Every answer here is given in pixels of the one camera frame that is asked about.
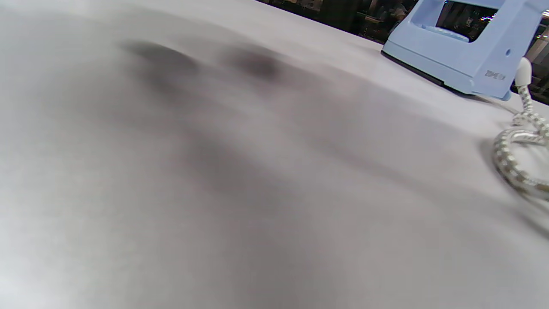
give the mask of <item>clothes iron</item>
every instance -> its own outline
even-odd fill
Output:
[[[497,10],[476,40],[437,26],[447,1],[419,0],[382,53],[439,85],[507,101],[517,66],[549,0],[459,2]]]

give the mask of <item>ironing board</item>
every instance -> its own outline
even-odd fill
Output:
[[[549,240],[489,159],[516,95],[254,0],[0,3],[2,308],[549,307]],[[138,78],[135,40],[196,59],[192,95]]]

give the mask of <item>light blue iron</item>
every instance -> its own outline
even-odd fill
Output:
[[[549,9],[549,0],[459,2],[498,9],[475,41],[436,27],[444,0],[419,0],[389,36],[382,53],[459,92],[507,101],[519,61],[542,13]]]

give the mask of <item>white fabric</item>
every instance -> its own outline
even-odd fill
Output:
[[[489,159],[516,95],[253,0],[133,4],[2,11],[2,308],[549,307],[549,240]],[[191,95],[138,79],[135,39],[198,59]],[[238,42],[281,77],[227,66]]]

